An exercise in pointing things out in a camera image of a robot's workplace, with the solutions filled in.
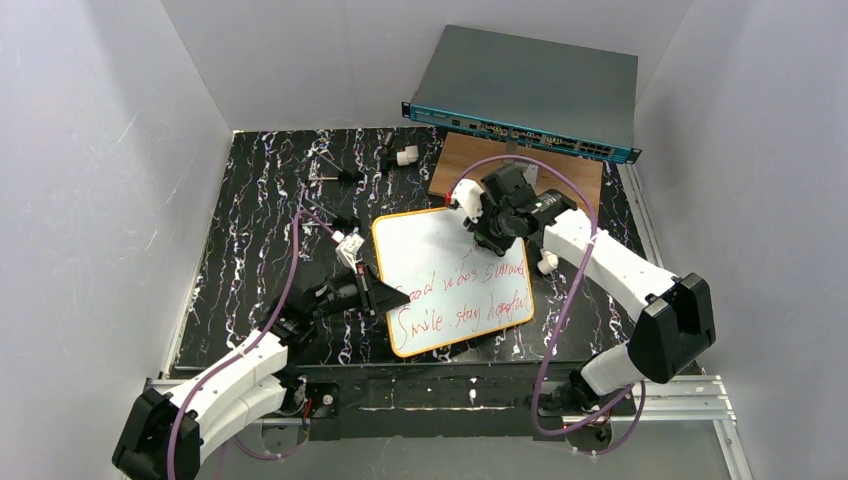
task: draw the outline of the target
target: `white plastic piece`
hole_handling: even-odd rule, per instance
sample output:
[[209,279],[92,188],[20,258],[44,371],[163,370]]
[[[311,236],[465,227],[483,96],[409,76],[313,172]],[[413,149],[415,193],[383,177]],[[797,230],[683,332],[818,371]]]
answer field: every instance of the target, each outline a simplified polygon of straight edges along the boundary
[[273,375],[263,378],[237,398],[208,427],[201,428],[200,462],[203,463],[218,446],[242,431],[258,418],[280,408],[286,389]]
[[406,152],[406,160],[409,163],[415,163],[418,161],[418,145],[410,145],[404,149]]
[[406,150],[401,150],[397,153],[398,165],[401,167],[405,167],[409,165],[411,162],[409,161],[409,154],[406,153]]
[[[569,210],[545,227],[544,250],[573,265],[580,265],[589,243],[589,218],[582,210]],[[594,280],[627,311],[634,321],[648,305],[648,295],[659,296],[674,285],[674,274],[648,263],[624,245],[598,230],[586,276]]]
[[551,252],[543,251],[542,259],[539,260],[539,263],[537,263],[536,266],[539,267],[539,271],[542,275],[547,275],[557,269],[559,266],[559,257]]
[[477,223],[480,215],[483,215],[483,202],[480,197],[484,194],[483,189],[474,180],[464,178],[459,181],[451,193],[451,204],[459,203],[465,216],[473,223]]
[[[241,346],[250,345],[259,334],[258,330],[252,331]],[[215,362],[207,371],[238,355],[237,351],[231,351],[224,358]],[[288,347],[282,346],[279,338],[268,333],[262,338],[259,345],[244,354],[244,358],[218,372],[204,383],[201,387],[202,390],[197,392],[188,405],[188,410],[197,412],[195,420],[200,425],[201,436],[204,430],[214,423],[225,409],[253,388],[259,380],[282,370],[286,366],[287,355]],[[189,391],[204,375],[205,372],[199,373],[193,379],[169,390],[168,393],[172,394],[171,403],[177,407],[182,406]]]
[[356,233],[351,233],[339,242],[336,246],[336,256],[339,257],[339,261],[342,262],[342,265],[350,268],[351,270],[356,269],[356,254],[359,252],[359,249],[362,248],[362,244],[364,242],[365,240]]
[[644,380],[627,354],[627,344],[616,345],[593,358],[582,369],[580,375],[598,395]]

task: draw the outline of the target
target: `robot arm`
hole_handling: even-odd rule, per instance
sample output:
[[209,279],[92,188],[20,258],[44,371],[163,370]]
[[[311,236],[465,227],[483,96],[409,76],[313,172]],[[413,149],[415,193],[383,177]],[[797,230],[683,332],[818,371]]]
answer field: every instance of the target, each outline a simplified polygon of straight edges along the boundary
[[[478,244],[498,255],[525,238],[543,253],[579,265],[592,241],[589,218],[561,192],[536,195],[515,165],[482,179],[462,180],[450,197],[462,208]],[[588,409],[599,398],[645,378],[666,383],[715,342],[710,290],[698,275],[681,279],[653,265],[604,230],[594,239],[586,276],[612,295],[636,321],[630,340],[572,372],[561,392]]]
[[[348,268],[332,278],[317,263],[298,269],[281,318],[261,342],[244,352],[260,335],[254,330],[239,348],[207,369],[243,356],[208,379],[191,400],[178,430],[174,462],[178,479],[194,478],[209,454],[259,417],[279,409],[295,410],[305,401],[295,398],[296,387],[302,383],[293,381],[284,369],[298,348],[315,338],[316,318],[354,309],[376,315],[409,303],[408,295],[381,282],[373,269],[356,260],[363,243],[359,235],[333,238],[339,244],[336,254]],[[278,297],[272,302],[269,318],[279,301]],[[203,372],[164,394],[154,389],[141,394],[115,447],[112,464],[134,480],[166,478],[168,434],[177,411],[205,375]]]

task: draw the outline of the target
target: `table surface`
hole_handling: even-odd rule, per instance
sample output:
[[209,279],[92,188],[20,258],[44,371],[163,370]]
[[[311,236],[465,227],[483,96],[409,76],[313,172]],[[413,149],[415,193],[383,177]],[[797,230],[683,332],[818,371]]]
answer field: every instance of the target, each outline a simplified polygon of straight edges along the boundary
[[[374,152],[380,139],[395,133],[395,145],[418,145],[420,158],[409,167],[382,175]],[[333,176],[317,153],[356,167],[365,181],[356,185],[309,182],[305,196],[333,211],[356,213],[363,221],[365,262],[374,265],[371,222],[381,215],[441,206],[428,195],[429,180],[445,141],[440,128],[395,128],[251,132],[237,134],[227,163],[205,251],[188,306],[174,369],[205,368],[238,345],[267,318],[269,301],[279,295],[291,262],[291,221],[308,175]],[[598,209],[601,228],[644,256],[630,206],[615,165],[604,164]],[[305,227],[300,265],[317,261],[331,272],[341,268],[334,243],[320,228]],[[532,276],[536,314],[520,327],[477,337],[406,359],[389,346],[384,316],[350,313],[325,318],[317,339],[297,358],[302,365],[386,364],[398,362],[510,362],[541,359],[576,268],[566,262],[554,275]],[[625,341],[633,331],[626,312],[591,281],[575,299],[555,359],[585,360]]]

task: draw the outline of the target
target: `whiteboard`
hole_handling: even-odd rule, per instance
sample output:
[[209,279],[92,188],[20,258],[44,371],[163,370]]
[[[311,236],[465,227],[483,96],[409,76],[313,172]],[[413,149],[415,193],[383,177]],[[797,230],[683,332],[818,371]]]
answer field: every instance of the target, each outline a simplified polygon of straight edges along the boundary
[[462,210],[438,208],[374,221],[380,278],[412,300],[386,314],[399,357],[533,318],[524,242],[498,257],[476,244],[463,220]]

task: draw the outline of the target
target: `white wall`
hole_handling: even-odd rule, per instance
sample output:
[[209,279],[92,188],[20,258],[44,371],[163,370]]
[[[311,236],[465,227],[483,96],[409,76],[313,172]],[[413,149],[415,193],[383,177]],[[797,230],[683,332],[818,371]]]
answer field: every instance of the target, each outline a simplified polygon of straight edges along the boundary
[[[446,24],[639,56],[637,92],[691,0],[163,0],[233,129],[403,125]],[[509,68],[509,59],[504,59]]]
[[0,6],[0,476],[118,477],[231,135],[157,0]]
[[695,0],[637,105],[667,264],[712,287],[756,478],[845,478],[848,4]]

